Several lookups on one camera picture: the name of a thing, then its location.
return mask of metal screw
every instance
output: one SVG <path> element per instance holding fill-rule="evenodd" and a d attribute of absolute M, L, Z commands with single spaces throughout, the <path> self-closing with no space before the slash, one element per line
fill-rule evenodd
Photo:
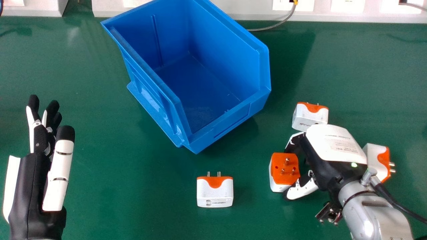
<path fill-rule="evenodd" d="M 366 169 L 365 173 L 363 174 L 362 179 L 360 180 L 360 184 L 366 187 L 370 182 L 371 176 L 375 176 L 376 174 L 377 170 L 375 168 L 368 167 L 368 169 Z"/>

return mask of blue storage container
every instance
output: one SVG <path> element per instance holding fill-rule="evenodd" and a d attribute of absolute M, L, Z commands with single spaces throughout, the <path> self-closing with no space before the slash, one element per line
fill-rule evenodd
<path fill-rule="evenodd" d="M 154 0 L 102 22 L 129 91 L 180 147 L 199 153 L 260 111 L 268 48 L 208 0 Z"/>

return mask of white and orange plug adapter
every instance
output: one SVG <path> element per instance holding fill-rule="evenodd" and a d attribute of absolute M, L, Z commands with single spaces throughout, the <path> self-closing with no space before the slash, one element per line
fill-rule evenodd
<path fill-rule="evenodd" d="M 368 167 L 377 170 L 377 177 L 382 183 L 389 179 L 391 173 L 396 172 L 391 168 L 395 164 L 390 162 L 390 149 L 388 147 L 367 143 L 363 147 L 363 151 L 368 159 Z"/>
<path fill-rule="evenodd" d="M 292 128 L 306 132 L 313 124 L 327 124 L 329 109 L 319 104 L 298 102 L 292 116 Z"/>
<path fill-rule="evenodd" d="M 216 177 L 207 176 L 197 178 L 197 206 L 202 208 L 226 208 L 233 205 L 233 178 L 222 177 L 217 172 Z"/>
<path fill-rule="evenodd" d="M 269 165 L 271 191 L 277 193 L 284 192 L 300 176 L 297 155 L 294 153 L 273 153 Z"/>

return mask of robotic hand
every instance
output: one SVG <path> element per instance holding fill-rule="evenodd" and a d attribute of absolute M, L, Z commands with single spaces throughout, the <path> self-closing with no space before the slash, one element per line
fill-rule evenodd
<path fill-rule="evenodd" d="M 398 204 L 382 185 L 395 172 L 390 168 L 394 163 L 389 161 L 389 149 L 370 143 L 362 149 L 348 130 L 327 121 L 326 107 L 297 104 L 292 127 L 301 132 L 291 136 L 284 153 L 272 156 L 272 191 L 283 192 L 286 200 L 318 189 L 327 191 L 330 201 L 316 218 L 337 225 L 344 217 L 353 240 L 413 240 L 402 212 L 426 224 L 427 220 Z M 310 166 L 301 177 L 300 153 Z"/>
<path fill-rule="evenodd" d="M 58 128 L 62 117 L 52 101 L 43 117 L 39 99 L 31 95 L 26 107 L 30 153 L 10 156 L 6 175 L 3 215 L 11 240 L 61 240 L 67 212 L 62 206 L 68 186 L 74 149 L 74 129 Z"/>

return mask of green table surface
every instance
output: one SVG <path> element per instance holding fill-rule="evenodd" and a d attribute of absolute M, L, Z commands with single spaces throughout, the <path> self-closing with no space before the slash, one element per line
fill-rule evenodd
<path fill-rule="evenodd" d="M 76 129 L 64 240 L 350 239 L 344 221 L 314 218 L 327 193 L 286 202 L 269 188 L 270 156 L 296 132 L 298 101 L 328 106 L 329 123 L 361 146 L 389 146 L 397 173 L 386 187 L 427 215 L 427 25 L 288 22 L 255 33 L 270 50 L 265 108 L 195 155 L 128 92 L 121 54 L 87 5 L 71 1 L 63 18 L 0 18 L 0 180 L 8 156 L 29 151 L 29 95 L 41 109 L 58 100 L 62 123 Z M 234 178 L 232 207 L 196 206 L 196 177 L 207 171 Z M 409 221 L 414 237 L 427 234 Z"/>

